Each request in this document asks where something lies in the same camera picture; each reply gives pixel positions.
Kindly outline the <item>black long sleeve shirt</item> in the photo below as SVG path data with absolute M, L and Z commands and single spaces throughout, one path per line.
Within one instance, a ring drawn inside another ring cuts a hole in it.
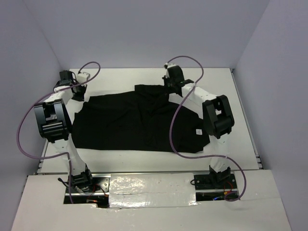
M 91 96 L 75 113 L 76 148 L 198 153 L 210 143 L 198 114 L 169 101 L 160 85 Z

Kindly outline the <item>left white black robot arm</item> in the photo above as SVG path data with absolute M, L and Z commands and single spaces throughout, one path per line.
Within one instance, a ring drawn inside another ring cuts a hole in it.
M 60 81 L 53 88 L 53 93 L 41 103 L 34 106 L 38 130 L 59 153 L 69 153 L 68 176 L 71 189 L 81 193 L 89 192 L 94 187 L 94 179 L 87 164 L 79 156 L 72 139 L 72 122 L 66 104 L 70 99 L 84 100 L 87 84 L 72 89 L 65 88 L 89 80 L 90 74 L 79 72 L 76 77 L 71 71 L 61 71 Z

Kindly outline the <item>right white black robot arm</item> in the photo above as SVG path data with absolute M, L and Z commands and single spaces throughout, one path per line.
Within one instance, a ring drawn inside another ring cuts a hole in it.
M 196 82 L 185 79 L 182 69 L 175 64 L 164 65 L 166 74 L 162 77 L 169 94 L 175 93 L 202 108 L 203 126 L 210 137 L 214 153 L 209 164 L 209 183 L 220 188 L 231 175 L 227 156 L 228 139 L 234 126 L 234 117 L 227 96 L 211 94 L 197 86 Z

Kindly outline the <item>shiny silver tape sheet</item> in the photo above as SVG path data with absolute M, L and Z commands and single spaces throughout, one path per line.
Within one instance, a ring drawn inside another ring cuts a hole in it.
M 188 207 L 197 205 L 192 173 L 113 174 L 110 208 Z

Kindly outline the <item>white foam front board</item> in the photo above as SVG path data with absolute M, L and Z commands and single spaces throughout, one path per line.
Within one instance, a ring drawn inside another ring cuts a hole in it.
M 14 231 L 288 231 L 275 185 L 262 197 L 204 201 L 189 207 L 98 208 L 65 204 L 56 175 L 29 176 Z

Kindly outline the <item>left aluminium table rail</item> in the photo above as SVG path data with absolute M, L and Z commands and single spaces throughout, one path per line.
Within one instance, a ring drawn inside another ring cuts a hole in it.
M 61 84 L 63 85 L 62 81 L 64 80 L 72 80 L 74 78 L 74 74 L 69 74 L 70 70 L 62 70 L 59 72 L 60 79 L 56 82 L 55 86 L 52 88 L 59 87 Z M 52 156 L 56 154 L 55 148 L 52 145 L 49 145 L 48 141 L 45 141 L 44 148 L 42 150 L 41 156 Z M 45 174 L 65 174 L 67 172 L 67 168 L 65 166 L 65 162 L 60 159 L 41 159 L 39 161 L 37 174 L 45 175 Z

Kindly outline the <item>aluminium table rail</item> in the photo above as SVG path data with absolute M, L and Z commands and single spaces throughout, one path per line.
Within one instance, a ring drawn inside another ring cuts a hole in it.
M 61 84 L 63 85 L 62 81 L 64 80 L 72 80 L 74 78 L 74 74 L 69 74 L 70 70 L 62 70 L 59 72 L 60 79 L 56 82 L 55 86 L 52 88 L 59 87 Z M 56 154 L 55 148 L 52 145 L 49 145 L 48 141 L 45 141 L 44 148 L 42 150 L 41 156 L 52 156 Z M 67 168 L 65 166 L 65 162 L 60 159 L 41 159 L 39 161 L 37 174 L 45 175 L 45 174 L 65 174 L 67 172 Z
M 249 134 L 249 137 L 250 137 L 250 141 L 251 141 L 252 146 L 253 146 L 253 150 L 254 150 L 254 153 L 255 153 L 255 156 L 256 156 L 258 167 L 259 167 L 259 169 L 264 169 L 263 164 L 262 164 L 262 160 L 261 160 L 260 155 L 257 151 L 256 143 L 255 143 L 255 140 L 254 140 L 251 128 L 250 128 L 250 124 L 248 122 L 248 118 L 247 118 L 247 115 L 246 115 L 246 111 L 244 109 L 244 104 L 243 104 L 243 101 L 242 101 L 242 98 L 241 98 L 241 95 L 240 95 L 240 92 L 239 92 L 239 88 L 238 88 L 237 83 L 235 81 L 234 70 L 235 70 L 234 68 L 230 68 L 232 80 L 233 80 L 233 83 L 234 83 L 234 86 L 235 86 L 235 89 L 236 89 L 236 92 L 237 92 L 237 96 L 239 98 L 239 102 L 240 102 L 241 109 L 242 109 L 242 112 L 243 112 L 243 115 L 244 115 L 244 119 L 245 119 L 246 127 L 247 127 L 247 130 L 248 130 L 248 134 Z

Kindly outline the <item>right aluminium table rail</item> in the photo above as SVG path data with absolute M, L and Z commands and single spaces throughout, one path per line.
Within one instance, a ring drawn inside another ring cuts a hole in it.
M 237 92 L 237 96 L 239 98 L 239 102 L 240 102 L 241 109 L 242 109 L 242 112 L 243 112 L 243 115 L 244 115 L 244 119 L 245 119 L 246 127 L 247 127 L 247 130 L 248 130 L 248 134 L 249 134 L 249 137 L 250 137 L 250 141 L 251 141 L 252 146 L 253 146 L 253 150 L 254 150 L 254 153 L 255 153 L 255 156 L 256 156 L 258 167 L 259 167 L 259 169 L 264 169 L 263 164 L 262 164 L 262 160 L 261 160 L 260 155 L 257 151 L 256 143 L 255 143 L 255 140 L 254 140 L 251 128 L 250 128 L 250 124 L 248 122 L 248 118 L 247 118 L 247 115 L 246 115 L 246 111 L 244 109 L 244 104 L 243 104 L 243 101 L 242 101 L 242 98 L 241 98 L 241 95 L 240 95 L 240 92 L 239 92 L 239 88 L 238 88 L 237 83 L 235 81 L 234 70 L 235 70 L 234 68 L 230 68 L 232 80 L 233 80 L 233 83 L 234 83 L 234 86 L 235 86 L 235 89 L 236 89 L 236 92 Z

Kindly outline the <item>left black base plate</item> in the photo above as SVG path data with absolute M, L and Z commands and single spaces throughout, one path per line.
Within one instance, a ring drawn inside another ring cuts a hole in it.
M 109 185 L 110 185 L 110 178 L 109 177 L 97 177 L 94 176 L 93 179 L 93 186 L 89 186 L 90 191 L 92 192 L 94 187 L 95 187 L 95 192 L 99 191 L 99 192 L 103 192 L 103 193 L 107 193 L 109 192 Z M 65 182 L 62 180 L 62 184 L 67 188 L 67 192 L 68 192 L 68 181 Z M 72 190 L 74 193 L 83 193 L 84 191 L 79 190 L 79 189 L 73 189 Z

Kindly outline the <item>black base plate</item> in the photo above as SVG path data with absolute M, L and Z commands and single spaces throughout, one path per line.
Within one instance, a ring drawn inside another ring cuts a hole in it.
M 190 184 L 196 190 L 233 190 L 237 188 L 234 174 L 216 176 L 214 173 L 194 175 Z
M 94 176 L 93 179 L 93 186 L 89 186 L 90 191 L 92 192 L 94 187 L 95 187 L 95 192 L 99 191 L 99 192 L 103 192 L 103 193 L 107 193 L 109 192 L 109 185 L 110 185 L 110 178 L 109 177 L 97 177 Z M 68 192 L 68 181 L 65 182 L 62 180 L 62 184 L 67 188 L 67 192 Z M 83 193 L 84 191 L 79 190 L 79 189 L 73 189 L 72 190 L 74 193 Z

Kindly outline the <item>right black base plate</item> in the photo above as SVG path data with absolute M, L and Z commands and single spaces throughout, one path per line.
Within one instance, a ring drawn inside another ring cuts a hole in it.
M 214 173 L 194 175 L 190 184 L 196 190 L 233 190 L 237 188 L 234 174 L 216 176 Z

